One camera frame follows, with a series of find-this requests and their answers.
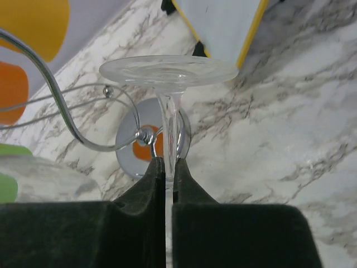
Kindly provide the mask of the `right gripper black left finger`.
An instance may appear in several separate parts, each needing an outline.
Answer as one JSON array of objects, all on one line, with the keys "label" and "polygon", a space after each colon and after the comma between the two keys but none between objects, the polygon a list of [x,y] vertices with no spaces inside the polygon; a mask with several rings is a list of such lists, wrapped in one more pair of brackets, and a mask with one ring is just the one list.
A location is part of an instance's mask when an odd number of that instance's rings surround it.
[{"label": "right gripper black left finger", "polygon": [[113,201],[4,203],[2,267],[165,267],[165,168]]}]

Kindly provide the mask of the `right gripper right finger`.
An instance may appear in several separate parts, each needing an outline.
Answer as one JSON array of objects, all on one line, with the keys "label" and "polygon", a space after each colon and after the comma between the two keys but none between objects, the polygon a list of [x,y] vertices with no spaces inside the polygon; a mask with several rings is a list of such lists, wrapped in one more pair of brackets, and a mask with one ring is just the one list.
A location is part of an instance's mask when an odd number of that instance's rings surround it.
[{"label": "right gripper right finger", "polygon": [[174,267],[321,267],[307,219],[284,204],[220,204],[176,164]]}]

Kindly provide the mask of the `clear wine glass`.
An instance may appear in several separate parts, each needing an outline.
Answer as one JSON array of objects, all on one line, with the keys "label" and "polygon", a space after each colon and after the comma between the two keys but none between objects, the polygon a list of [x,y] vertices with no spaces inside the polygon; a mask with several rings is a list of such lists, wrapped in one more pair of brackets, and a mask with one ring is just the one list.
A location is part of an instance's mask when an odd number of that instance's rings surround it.
[{"label": "clear wine glass", "polygon": [[101,75],[113,82],[154,88],[160,104],[163,125],[163,157],[166,173],[165,231],[166,267],[172,265],[172,205],[179,108],[185,90],[234,79],[239,69],[234,63],[199,56],[136,56],[112,60],[100,68]]},{"label": "clear wine glass", "polygon": [[98,183],[65,165],[32,155],[1,156],[1,168],[18,183],[13,203],[101,200]]}]

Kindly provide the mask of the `clear wine glass front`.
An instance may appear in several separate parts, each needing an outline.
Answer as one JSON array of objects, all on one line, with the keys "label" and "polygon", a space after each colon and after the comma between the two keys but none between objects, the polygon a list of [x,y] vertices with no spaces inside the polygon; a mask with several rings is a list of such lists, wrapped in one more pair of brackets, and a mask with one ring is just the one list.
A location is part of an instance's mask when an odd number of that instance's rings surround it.
[{"label": "clear wine glass front", "polygon": [[101,75],[113,82],[154,88],[160,104],[163,125],[163,157],[166,173],[165,231],[166,267],[172,265],[172,205],[179,108],[185,90],[234,79],[239,69],[234,63],[199,56],[136,56],[112,60],[100,68]]}]

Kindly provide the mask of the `green plastic wine glass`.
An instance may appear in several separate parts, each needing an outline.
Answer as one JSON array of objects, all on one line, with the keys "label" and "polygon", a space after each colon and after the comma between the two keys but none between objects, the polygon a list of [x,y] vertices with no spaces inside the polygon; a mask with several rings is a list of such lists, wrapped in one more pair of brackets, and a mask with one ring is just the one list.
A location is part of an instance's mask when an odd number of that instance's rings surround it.
[{"label": "green plastic wine glass", "polygon": [[[32,155],[32,152],[20,145],[1,144],[1,156],[5,155]],[[17,180],[1,167],[1,203],[12,203],[18,193]]]}]

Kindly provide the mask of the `orange plastic wine glass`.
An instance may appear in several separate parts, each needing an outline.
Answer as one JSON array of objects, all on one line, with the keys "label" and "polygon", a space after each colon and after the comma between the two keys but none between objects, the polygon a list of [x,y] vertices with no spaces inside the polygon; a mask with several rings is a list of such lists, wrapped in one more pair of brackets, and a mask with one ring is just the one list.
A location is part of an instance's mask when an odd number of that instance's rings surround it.
[{"label": "orange plastic wine glass", "polygon": [[[28,101],[29,83],[26,72],[17,65],[1,61],[1,108]],[[25,107],[1,112],[1,124],[15,124],[25,111]]]}]

